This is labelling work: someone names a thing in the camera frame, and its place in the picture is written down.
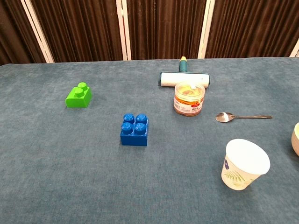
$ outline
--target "blue lego brick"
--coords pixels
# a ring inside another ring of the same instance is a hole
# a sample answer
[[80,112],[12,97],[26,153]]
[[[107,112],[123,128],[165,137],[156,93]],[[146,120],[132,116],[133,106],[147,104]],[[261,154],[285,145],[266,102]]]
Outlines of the blue lego brick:
[[126,113],[121,125],[121,143],[124,146],[147,146],[148,128],[149,119],[144,113],[138,114],[136,118]]

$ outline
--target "lego stud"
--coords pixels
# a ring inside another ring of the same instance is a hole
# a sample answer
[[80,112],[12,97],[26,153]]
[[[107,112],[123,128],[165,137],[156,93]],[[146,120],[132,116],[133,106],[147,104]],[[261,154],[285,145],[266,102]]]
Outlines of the lego stud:
[[121,129],[124,134],[131,134],[133,132],[133,125],[131,123],[125,122],[122,124]]
[[135,126],[135,133],[138,135],[143,135],[146,132],[146,125],[144,123],[138,123]]
[[144,123],[144,124],[146,124],[147,119],[148,118],[146,117],[146,115],[144,113],[138,114],[138,116],[136,117],[137,123]]
[[81,88],[76,88],[75,91],[74,91],[74,93],[75,93],[76,97],[82,97],[82,96],[84,96],[84,91]]
[[131,113],[126,113],[123,116],[123,122],[129,122],[129,123],[133,124],[134,123],[134,115]]
[[86,83],[79,83],[78,87],[81,88],[81,89],[83,89],[83,91],[87,90],[87,84]]

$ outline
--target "toy block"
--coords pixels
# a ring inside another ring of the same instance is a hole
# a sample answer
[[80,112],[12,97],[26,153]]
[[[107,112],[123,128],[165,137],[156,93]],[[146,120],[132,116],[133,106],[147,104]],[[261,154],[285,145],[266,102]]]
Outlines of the toy block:
[[86,108],[92,98],[92,90],[86,83],[79,83],[65,99],[68,108]]
[[121,143],[124,146],[147,146],[149,119],[144,113],[136,118],[131,113],[123,116],[121,125]]

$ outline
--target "green lego brick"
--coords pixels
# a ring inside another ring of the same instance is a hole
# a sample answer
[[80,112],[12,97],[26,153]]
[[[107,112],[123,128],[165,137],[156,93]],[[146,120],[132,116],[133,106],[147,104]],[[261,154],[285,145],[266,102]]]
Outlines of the green lego brick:
[[92,90],[86,83],[79,83],[65,99],[68,108],[86,108],[92,98]]

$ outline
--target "lint roller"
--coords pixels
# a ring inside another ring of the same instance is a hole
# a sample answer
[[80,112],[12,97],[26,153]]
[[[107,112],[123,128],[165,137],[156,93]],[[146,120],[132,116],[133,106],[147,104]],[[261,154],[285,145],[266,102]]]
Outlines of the lint roller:
[[160,73],[159,84],[161,86],[175,86],[181,82],[192,81],[207,88],[210,84],[210,75],[205,73],[187,72],[186,57],[182,57],[178,65],[179,72],[163,71]]

